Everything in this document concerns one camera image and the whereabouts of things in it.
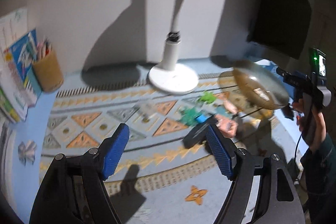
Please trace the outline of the person's right hand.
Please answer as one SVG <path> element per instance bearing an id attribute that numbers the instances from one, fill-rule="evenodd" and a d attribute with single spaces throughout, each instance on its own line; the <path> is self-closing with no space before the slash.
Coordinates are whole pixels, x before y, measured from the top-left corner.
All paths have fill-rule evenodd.
<path id="1" fill-rule="evenodd" d="M 314 129 L 312 140 L 307 141 L 305 139 L 305 142 L 309 146 L 311 152 L 315 153 L 326 139 L 326 124 L 323 114 L 317 111 L 315 106 L 312 106 L 309 117 L 310 119 L 299 119 L 297 121 L 297 125 L 299 127 L 299 131 L 302 133 Z"/>

